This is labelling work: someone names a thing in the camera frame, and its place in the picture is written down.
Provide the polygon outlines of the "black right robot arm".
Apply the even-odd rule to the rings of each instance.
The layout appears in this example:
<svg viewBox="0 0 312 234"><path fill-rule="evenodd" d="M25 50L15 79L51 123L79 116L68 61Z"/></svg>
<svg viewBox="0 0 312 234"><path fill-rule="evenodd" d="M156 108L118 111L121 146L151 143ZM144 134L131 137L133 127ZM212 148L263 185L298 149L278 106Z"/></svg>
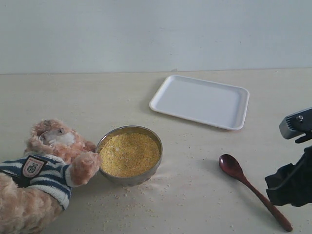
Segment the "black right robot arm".
<svg viewBox="0 0 312 234"><path fill-rule="evenodd" d="M276 206L290 204L301 207L312 202L312 148L304 149L296 164L280 167L276 173L265 177L266 194Z"/></svg>

